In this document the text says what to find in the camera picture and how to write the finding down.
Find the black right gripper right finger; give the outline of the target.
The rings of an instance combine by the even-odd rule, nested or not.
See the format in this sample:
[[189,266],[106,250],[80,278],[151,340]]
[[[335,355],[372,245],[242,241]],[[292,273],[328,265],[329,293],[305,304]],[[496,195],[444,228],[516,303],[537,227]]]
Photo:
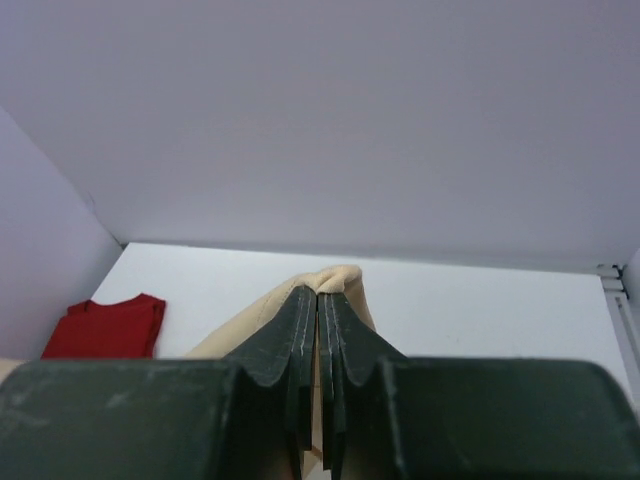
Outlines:
[[639,423],[585,361],[408,357],[318,298],[323,465],[335,479],[635,479]]

